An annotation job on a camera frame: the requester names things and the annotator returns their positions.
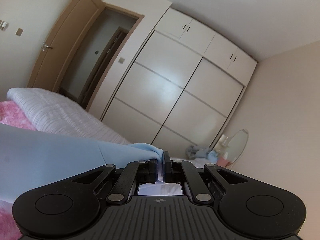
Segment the doorway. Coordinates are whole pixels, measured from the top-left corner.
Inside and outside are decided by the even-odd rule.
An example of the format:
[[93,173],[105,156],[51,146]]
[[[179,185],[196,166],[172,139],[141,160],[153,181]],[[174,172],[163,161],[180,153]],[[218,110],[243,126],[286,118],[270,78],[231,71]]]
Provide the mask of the doorway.
[[58,92],[86,108],[101,77],[136,17],[106,8],[94,22],[73,57]]

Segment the ceiling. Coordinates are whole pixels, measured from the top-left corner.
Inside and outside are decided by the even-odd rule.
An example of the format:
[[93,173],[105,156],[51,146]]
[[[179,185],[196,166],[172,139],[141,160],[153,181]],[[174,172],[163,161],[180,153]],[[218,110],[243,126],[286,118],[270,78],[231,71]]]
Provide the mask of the ceiling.
[[256,60],[320,40],[320,0],[169,0]]

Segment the round mirror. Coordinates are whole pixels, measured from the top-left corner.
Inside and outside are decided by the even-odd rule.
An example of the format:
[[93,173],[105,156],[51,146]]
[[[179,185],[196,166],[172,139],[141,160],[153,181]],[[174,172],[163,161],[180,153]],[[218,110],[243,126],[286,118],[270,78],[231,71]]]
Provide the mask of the round mirror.
[[227,159],[230,161],[228,166],[239,159],[247,144],[248,138],[248,131],[246,129],[242,129],[230,139],[226,149],[226,152],[228,152]]

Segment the white wardrobe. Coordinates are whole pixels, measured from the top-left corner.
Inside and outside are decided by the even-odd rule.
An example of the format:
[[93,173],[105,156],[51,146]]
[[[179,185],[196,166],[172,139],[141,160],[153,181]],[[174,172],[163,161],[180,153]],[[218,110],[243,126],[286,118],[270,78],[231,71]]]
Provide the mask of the white wardrobe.
[[102,121],[133,143],[183,158],[190,145],[212,144],[255,65],[223,36],[170,8]]

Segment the pink fabric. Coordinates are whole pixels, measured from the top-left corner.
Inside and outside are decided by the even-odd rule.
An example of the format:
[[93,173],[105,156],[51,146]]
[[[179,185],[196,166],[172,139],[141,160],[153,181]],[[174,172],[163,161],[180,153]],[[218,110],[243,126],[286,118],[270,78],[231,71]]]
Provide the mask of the pink fabric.
[[0,123],[27,130],[36,130],[24,112],[13,101],[0,102]]
[[1,240],[18,240],[21,237],[12,214],[12,204],[0,201],[0,239]]

